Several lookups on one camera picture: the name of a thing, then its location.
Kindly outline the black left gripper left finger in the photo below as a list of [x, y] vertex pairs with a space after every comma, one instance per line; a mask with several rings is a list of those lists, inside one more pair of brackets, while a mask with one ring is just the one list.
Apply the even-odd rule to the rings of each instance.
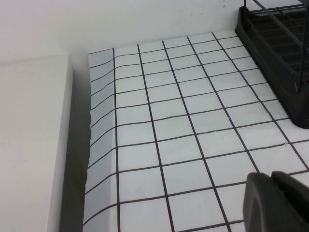
[[243, 219], [247, 232], [291, 232], [294, 220], [287, 198], [266, 174], [247, 176]]

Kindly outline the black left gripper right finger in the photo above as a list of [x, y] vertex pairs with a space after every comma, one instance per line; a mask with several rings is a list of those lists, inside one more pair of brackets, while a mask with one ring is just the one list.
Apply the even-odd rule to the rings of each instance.
[[293, 230], [295, 232], [308, 232], [309, 188], [284, 172], [272, 172], [271, 178], [287, 200], [289, 212], [292, 214], [289, 219], [293, 218]]

